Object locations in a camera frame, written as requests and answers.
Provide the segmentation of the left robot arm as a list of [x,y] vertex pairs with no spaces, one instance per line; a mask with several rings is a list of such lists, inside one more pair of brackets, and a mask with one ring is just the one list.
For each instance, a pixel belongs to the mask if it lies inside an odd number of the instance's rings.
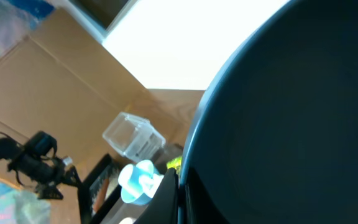
[[81,180],[72,160],[57,156],[57,140],[39,131],[21,144],[0,131],[0,160],[8,161],[7,171],[15,172],[16,182],[31,189],[39,200],[62,200],[60,184],[80,188]]

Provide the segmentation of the blue plate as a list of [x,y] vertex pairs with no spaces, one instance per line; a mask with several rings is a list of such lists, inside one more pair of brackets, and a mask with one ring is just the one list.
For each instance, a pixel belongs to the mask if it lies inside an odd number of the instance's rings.
[[290,1],[233,53],[191,168],[228,223],[358,223],[358,0]]

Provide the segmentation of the pile of white rice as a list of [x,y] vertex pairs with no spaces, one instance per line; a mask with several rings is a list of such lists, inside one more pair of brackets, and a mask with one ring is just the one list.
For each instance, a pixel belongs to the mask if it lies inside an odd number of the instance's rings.
[[112,174],[109,177],[109,185],[108,185],[108,192],[112,192],[115,188],[119,185],[118,184],[118,174]]

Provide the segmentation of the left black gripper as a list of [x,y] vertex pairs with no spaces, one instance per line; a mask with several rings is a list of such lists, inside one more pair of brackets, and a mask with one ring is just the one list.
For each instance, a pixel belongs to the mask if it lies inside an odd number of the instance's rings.
[[39,183],[35,192],[39,200],[63,200],[58,190],[60,184],[80,188],[81,180],[75,166],[65,170],[62,159],[56,156],[57,140],[51,135],[39,131],[25,144],[7,137],[10,146],[8,152],[8,171],[22,173]]

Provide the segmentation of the orange carrot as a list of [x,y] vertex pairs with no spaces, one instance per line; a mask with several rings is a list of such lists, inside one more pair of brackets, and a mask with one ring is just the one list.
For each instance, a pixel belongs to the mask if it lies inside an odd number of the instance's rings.
[[96,200],[94,201],[93,211],[95,213],[101,208],[101,206],[103,205],[103,203],[105,201],[108,186],[109,186],[109,180],[106,179],[103,182],[103,184],[101,185],[101,187],[99,189],[99,192],[97,194]]

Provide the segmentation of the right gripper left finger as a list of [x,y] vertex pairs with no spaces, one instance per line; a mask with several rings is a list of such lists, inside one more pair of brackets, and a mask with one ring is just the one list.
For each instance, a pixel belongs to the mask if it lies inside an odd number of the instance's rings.
[[177,224],[178,176],[174,168],[165,173],[156,194],[135,224]]

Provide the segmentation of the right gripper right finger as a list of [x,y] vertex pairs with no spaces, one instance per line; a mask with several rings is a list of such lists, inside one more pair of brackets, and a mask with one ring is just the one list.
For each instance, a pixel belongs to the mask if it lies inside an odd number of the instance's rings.
[[189,224],[225,224],[222,216],[211,200],[198,173],[189,169],[185,185],[186,223]]

